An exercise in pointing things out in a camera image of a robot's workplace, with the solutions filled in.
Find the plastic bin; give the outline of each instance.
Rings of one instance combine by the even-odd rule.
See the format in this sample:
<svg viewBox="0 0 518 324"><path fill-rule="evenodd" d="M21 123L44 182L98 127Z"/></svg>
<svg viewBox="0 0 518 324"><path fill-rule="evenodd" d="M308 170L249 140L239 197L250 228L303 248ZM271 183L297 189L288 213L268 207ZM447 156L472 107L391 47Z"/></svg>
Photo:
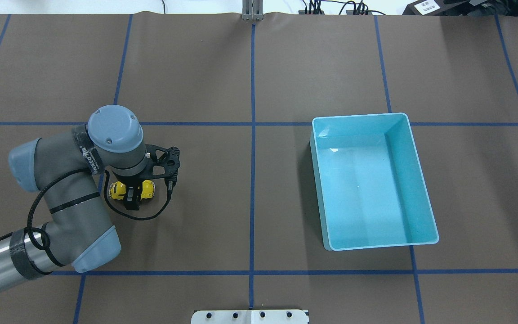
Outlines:
<svg viewBox="0 0 518 324"><path fill-rule="evenodd" d="M317 117L311 156L327 250L438 242L407 115Z"/></svg>

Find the label sticker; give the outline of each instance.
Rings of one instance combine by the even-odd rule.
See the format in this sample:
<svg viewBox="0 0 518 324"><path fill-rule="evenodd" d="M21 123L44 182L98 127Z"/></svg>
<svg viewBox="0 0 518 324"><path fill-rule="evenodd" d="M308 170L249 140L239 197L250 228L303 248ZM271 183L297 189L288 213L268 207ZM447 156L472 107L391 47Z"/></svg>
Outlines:
<svg viewBox="0 0 518 324"><path fill-rule="evenodd" d="M438 6L437 2L435 0L427 0L423 1L420 4L415 4L415 8L421 13L421 14L428 14L430 12L434 12L435 10L440 9L441 7Z"/></svg>

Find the metal plate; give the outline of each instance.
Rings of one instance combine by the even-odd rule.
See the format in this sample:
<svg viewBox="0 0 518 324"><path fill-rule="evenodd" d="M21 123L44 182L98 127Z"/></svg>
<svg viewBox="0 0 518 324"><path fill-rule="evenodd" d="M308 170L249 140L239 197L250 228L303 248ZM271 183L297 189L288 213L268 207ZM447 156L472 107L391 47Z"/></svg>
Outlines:
<svg viewBox="0 0 518 324"><path fill-rule="evenodd" d="M191 324L309 324L308 310L196 311Z"/></svg>

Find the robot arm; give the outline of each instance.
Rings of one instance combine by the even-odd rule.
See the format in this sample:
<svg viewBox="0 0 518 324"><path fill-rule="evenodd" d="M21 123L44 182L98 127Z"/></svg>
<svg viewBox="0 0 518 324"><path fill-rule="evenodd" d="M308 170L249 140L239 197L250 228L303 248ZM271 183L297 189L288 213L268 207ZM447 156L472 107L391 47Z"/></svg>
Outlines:
<svg viewBox="0 0 518 324"><path fill-rule="evenodd" d="M160 158L157 151L163 152ZM125 208L138 210L146 179L164 178L169 200L177 182L179 150L145 145L135 115L108 105L97 109L87 125L18 146L10 152L9 164L23 189L46 190L52 221L41 230L28 226L0 240L0 291L66 264L85 272L113 260L121 244L92 174L111 166L126 186ZM154 175L156 166L165 172Z"/></svg>

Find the toy car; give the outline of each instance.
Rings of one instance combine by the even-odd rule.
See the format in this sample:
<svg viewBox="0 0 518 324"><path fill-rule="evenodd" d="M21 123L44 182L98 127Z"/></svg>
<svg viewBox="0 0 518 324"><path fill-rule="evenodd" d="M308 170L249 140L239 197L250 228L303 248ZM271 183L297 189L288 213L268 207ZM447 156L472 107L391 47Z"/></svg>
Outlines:
<svg viewBox="0 0 518 324"><path fill-rule="evenodd" d="M151 180L143 181L143 190L141 192L141 199L151 199L155 193L155 183ZM123 200L125 195L125 184L117 181L109 186L109 197L115 200Z"/></svg>

